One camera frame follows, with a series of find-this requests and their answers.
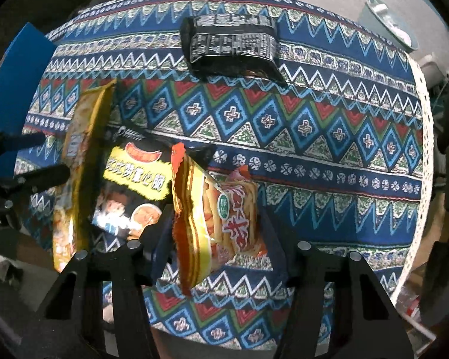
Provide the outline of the long yellow snack packet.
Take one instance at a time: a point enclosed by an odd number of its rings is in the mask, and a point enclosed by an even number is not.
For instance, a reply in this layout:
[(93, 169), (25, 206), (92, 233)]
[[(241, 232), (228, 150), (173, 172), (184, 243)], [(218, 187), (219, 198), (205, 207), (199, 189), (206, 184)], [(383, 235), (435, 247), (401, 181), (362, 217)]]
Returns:
[(108, 124), (116, 80), (83, 92), (74, 110), (61, 153), (70, 170), (68, 181), (57, 187), (52, 218), (54, 267), (61, 272), (74, 254), (88, 250), (86, 221), (96, 202), (102, 143)]

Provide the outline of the black yellow noodle snack bag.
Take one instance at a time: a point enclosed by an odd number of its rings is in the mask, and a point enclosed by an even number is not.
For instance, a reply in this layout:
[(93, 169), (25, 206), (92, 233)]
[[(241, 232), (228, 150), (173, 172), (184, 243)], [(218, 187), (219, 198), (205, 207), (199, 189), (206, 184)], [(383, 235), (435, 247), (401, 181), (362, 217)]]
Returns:
[(171, 145), (129, 127), (110, 131), (91, 222), (126, 240), (156, 224), (171, 201)]

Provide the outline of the orange yellow striped snack bag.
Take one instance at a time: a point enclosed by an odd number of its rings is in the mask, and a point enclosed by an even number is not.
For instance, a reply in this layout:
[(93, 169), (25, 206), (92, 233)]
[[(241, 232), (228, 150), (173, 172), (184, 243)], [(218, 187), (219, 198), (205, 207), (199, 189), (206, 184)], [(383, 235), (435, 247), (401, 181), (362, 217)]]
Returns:
[(247, 165), (218, 182), (186, 152), (171, 148), (172, 238), (177, 248), (181, 290), (189, 295), (214, 271), (237, 255), (267, 251), (258, 222), (258, 185)]

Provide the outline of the black snack bag white text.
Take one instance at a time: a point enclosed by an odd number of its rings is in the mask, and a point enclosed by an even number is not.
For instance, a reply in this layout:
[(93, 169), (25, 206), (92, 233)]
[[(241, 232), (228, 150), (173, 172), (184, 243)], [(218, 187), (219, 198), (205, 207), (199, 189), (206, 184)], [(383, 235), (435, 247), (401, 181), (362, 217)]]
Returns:
[(251, 77), (286, 85), (277, 66), (279, 36), (273, 18), (249, 14), (190, 16), (181, 22), (180, 38), (187, 67), (200, 80)]

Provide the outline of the blue cardboard storage box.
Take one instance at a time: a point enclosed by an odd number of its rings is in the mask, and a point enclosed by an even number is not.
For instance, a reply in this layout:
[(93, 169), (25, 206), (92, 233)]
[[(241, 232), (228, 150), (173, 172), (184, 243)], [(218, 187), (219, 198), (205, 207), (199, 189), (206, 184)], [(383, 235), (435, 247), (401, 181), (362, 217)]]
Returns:
[(22, 133), (32, 98), (55, 49), (30, 23), (10, 43), (0, 61), (0, 133)]

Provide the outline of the blue patterned tablecloth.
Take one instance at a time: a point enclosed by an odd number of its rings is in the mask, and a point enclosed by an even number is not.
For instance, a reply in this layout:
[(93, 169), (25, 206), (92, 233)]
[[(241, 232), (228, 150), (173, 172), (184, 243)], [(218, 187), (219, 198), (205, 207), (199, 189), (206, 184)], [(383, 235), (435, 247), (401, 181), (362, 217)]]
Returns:
[[(194, 78), (179, 27), (214, 14), (274, 19), (287, 84)], [(214, 144), (214, 178), (247, 165), (259, 201), (301, 239), (334, 255), (358, 251), (398, 297), (432, 181), (426, 83), (407, 53), (297, 0), (117, 0), (86, 9), (48, 38), (57, 48), (24, 125), (47, 139), (18, 154), (17, 173), (57, 163), (80, 94), (119, 79), (113, 130), (130, 120), (187, 144)]]

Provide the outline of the light blue waste bin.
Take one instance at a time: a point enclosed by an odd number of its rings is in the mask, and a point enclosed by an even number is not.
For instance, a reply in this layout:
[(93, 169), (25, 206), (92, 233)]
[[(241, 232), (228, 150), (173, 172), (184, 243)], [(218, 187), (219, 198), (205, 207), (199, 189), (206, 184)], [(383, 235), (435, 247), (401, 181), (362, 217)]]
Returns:
[(418, 49), (418, 40), (411, 27), (383, 0), (366, 0), (358, 23), (408, 54)]

